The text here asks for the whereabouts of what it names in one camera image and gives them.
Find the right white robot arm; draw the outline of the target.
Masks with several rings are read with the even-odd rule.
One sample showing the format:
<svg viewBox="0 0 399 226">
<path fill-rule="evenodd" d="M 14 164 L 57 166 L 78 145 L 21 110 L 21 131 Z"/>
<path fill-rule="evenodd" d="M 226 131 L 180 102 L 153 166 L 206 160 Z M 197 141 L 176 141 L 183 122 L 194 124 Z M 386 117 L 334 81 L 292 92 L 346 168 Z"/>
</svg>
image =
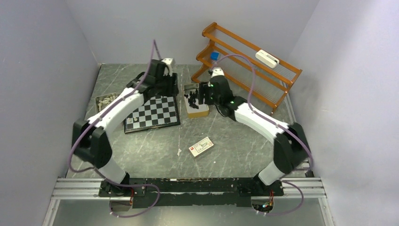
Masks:
<svg viewBox="0 0 399 226">
<path fill-rule="evenodd" d="M 258 194 L 267 194 L 272 183 L 310 158 L 301 125 L 287 124 L 256 111 L 245 98 L 233 94 L 224 76 L 218 75 L 209 82 L 201 82 L 198 98 L 201 104 L 214 105 L 222 116 L 250 127 L 272 143 L 273 160 L 254 177 L 254 190 Z"/>
</svg>

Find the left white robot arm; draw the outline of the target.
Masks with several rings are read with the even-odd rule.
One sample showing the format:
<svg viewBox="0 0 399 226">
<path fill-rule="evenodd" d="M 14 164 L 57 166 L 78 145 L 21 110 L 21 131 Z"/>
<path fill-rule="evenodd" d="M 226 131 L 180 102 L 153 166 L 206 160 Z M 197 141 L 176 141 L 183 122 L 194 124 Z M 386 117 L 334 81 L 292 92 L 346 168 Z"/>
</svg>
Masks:
<svg viewBox="0 0 399 226">
<path fill-rule="evenodd" d="M 112 157 L 108 136 L 134 110 L 155 96 L 175 97 L 178 94 L 174 60 L 152 59 L 145 72 L 130 81 L 121 94 L 107 107 L 88 120 L 77 120 L 72 129 L 71 154 L 90 163 L 93 170 L 109 180 L 119 196 L 130 190 L 130 176 Z"/>
</svg>

